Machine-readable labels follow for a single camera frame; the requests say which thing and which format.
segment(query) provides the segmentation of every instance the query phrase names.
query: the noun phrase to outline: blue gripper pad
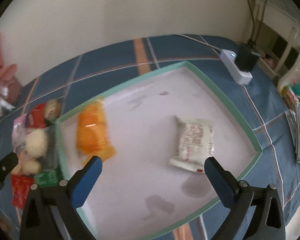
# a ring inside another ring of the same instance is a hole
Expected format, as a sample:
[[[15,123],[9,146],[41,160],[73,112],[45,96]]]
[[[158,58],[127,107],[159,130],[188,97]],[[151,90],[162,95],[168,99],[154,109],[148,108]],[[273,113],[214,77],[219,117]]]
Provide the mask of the blue gripper pad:
[[[74,209],[82,207],[102,171],[101,158],[93,156],[70,179],[67,190]]]

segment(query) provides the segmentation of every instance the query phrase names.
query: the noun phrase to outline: orange snack bag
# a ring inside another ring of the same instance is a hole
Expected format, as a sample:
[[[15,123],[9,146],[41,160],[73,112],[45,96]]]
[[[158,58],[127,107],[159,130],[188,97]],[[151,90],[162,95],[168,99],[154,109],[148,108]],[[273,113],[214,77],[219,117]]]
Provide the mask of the orange snack bag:
[[[108,138],[106,114],[100,99],[79,114],[77,149],[88,156],[85,163],[92,156],[99,156],[104,162],[116,153]]]

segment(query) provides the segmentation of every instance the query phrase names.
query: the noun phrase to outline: screw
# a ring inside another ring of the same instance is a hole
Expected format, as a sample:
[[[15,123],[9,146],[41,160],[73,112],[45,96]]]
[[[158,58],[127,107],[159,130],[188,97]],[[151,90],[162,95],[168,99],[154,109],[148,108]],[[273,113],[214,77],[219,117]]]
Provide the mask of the screw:
[[[59,182],[59,185],[60,185],[61,187],[64,187],[64,186],[66,186],[67,184],[68,184],[68,181],[67,181],[66,179],[64,179],[64,180],[62,180],[62,181]]]
[[[30,188],[31,188],[32,190],[35,190],[35,189],[37,189],[37,187],[38,187],[37,184],[32,184]]]
[[[270,189],[277,189],[277,187],[274,184],[269,184]]]
[[[240,181],[239,181],[239,185],[240,185],[241,187],[247,187],[247,186],[248,186],[248,183],[247,183],[245,180],[240,180]]]

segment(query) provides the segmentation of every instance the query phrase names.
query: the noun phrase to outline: black power adapter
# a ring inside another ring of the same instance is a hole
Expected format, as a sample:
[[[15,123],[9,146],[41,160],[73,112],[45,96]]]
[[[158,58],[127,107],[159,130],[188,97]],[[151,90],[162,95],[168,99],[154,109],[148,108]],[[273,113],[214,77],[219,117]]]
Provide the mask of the black power adapter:
[[[239,45],[237,57],[235,58],[234,63],[240,71],[251,72],[259,57],[260,54],[252,47],[245,43],[241,43]]]

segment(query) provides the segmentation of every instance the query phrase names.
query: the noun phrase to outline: red snack bag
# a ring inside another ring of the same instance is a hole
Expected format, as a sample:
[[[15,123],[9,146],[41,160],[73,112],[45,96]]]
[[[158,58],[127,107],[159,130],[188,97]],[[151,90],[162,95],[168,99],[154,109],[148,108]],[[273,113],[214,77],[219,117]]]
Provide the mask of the red snack bag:
[[[12,205],[23,209],[26,204],[28,192],[34,179],[26,176],[10,175],[12,185]]]
[[[46,105],[46,103],[39,104],[31,110],[31,113],[29,114],[28,128],[43,129],[47,127],[47,124],[44,120],[44,110],[46,108]]]

